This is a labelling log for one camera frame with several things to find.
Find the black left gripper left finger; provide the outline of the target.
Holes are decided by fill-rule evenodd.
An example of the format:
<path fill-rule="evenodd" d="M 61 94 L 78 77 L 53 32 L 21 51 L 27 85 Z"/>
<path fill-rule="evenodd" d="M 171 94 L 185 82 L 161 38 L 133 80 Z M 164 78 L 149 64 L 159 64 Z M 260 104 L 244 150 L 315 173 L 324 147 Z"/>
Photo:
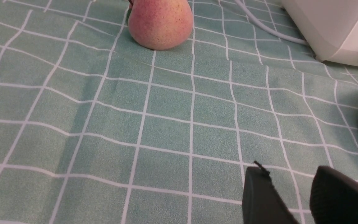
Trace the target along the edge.
<path fill-rule="evenodd" d="M 247 167 L 242 197 L 244 224 L 298 224 L 259 162 Z"/>

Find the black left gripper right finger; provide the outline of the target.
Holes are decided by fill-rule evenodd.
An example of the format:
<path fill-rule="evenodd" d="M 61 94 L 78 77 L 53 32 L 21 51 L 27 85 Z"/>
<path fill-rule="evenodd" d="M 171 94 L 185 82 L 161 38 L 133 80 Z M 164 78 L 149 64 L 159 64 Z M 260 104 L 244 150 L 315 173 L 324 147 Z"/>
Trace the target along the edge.
<path fill-rule="evenodd" d="M 316 224 L 358 224 L 358 182 L 329 167 L 314 176 L 310 210 Z"/>

